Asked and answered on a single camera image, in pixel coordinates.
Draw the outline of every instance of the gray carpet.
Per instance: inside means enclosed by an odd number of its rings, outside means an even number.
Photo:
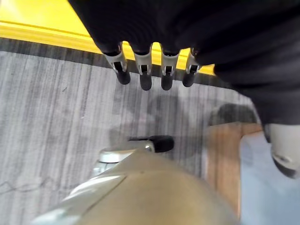
[[[212,111],[249,99],[152,81],[145,92],[134,73],[123,86],[109,68],[1,51],[0,225],[28,224],[89,178],[99,150],[131,136],[174,136],[163,156],[203,176]]]

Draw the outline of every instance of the wooden board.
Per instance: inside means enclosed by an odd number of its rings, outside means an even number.
[[[208,183],[240,217],[240,140],[243,135],[261,131],[254,123],[228,123],[211,126],[208,137]]]

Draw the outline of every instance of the black rubber fingertip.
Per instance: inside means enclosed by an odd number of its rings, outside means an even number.
[[[184,77],[182,79],[182,84],[183,86],[189,88],[190,86],[193,85],[194,83],[194,78],[195,78],[195,74],[190,73],[190,74],[184,74]]]
[[[118,78],[118,81],[121,83],[121,84],[129,84],[130,83],[130,74],[128,71],[126,72],[118,72],[117,73],[117,78]]]
[[[143,90],[150,90],[152,86],[151,75],[140,75],[140,84]]]
[[[171,89],[172,87],[172,84],[173,84],[173,77],[170,76],[170,75],[163,75],[161,77],[161,87],[162,89],[164,90],[169,90]]]

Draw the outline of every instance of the yellow tape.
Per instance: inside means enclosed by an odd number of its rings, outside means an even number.
[[[101,53],[66,0],[2,0],[0,37]],[[125,57],[135,60],[128,42],[123,42]],[[180,52],[177,68],[185,69],[188,49]],[[153,43],[152,63],[161,65],[159,43]],[[213,65],[200,72],[213,75]]]

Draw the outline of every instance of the black cloth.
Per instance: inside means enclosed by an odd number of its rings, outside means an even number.
[[[97,46],[199,49],[196,60],[252,99],[263,124],[300,124],[300,2],[69,0]]]

